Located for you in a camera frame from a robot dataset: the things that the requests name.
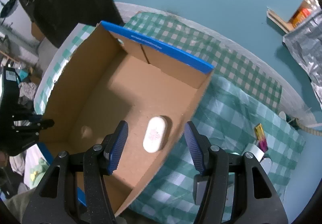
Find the gingham tablecloth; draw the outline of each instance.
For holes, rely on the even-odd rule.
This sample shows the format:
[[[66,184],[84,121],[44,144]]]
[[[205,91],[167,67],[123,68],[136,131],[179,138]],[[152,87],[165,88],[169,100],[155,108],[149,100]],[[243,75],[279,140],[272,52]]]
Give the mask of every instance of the gingham tablecloth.
[[[255,140],[253,127],[262,123],[268,139],[268,155],[273,161],[269,178],[283,199],[291,171],[296,167],[305,142],[272,111],[278,110],[281,85],[246,57],[229,50],[213,37],[180,23],[173,16],[138,13],[126,27],[216,65],[216,74],[193,121],[199,132],[210,138],[211,143],[237,153]],[[54,83],[71,54],[93,29],[85,25],[62,52],[54,69],[48,72],[46,85],[34,101],[38,114],[44,113]],[[181,138],[164,166],[130,208],[161,223],[193,222],[198,211],[192,198],[195,174],[197,171],[192,165],[185,140]],[[230,212],[231,206],[226,205],[224,220],[229,218]]]

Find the metal bolt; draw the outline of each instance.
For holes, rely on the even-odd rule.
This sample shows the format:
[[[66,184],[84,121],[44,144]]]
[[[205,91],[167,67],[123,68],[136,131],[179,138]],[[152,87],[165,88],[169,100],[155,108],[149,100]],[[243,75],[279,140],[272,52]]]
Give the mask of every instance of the metal bolt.
[[[245,153],[245,156],[246,156],[247,158],[249,158],[249,159],[252,159],[252,158],[254,157],[253,153],[251,153],[251,152],[246,152],[246,153]]]
[[[211,146],[210,146],[210,149],[211,149],[212,151],[219,151],[219,147],[218,147],[217,145],[211,145]]]
[[[67,152],[66,151],[61,151],[61,152],[59,152],[59,154],[58,154],[58,156],[60,157],[60,158],[63,158],[63,157],[65,157],[67,155]]]
[[[99,151],[101,149],[102,149],[102,145],[101,144],[96,144],[96,145],[93,146],[93,150],[95,150],[95,151]]]

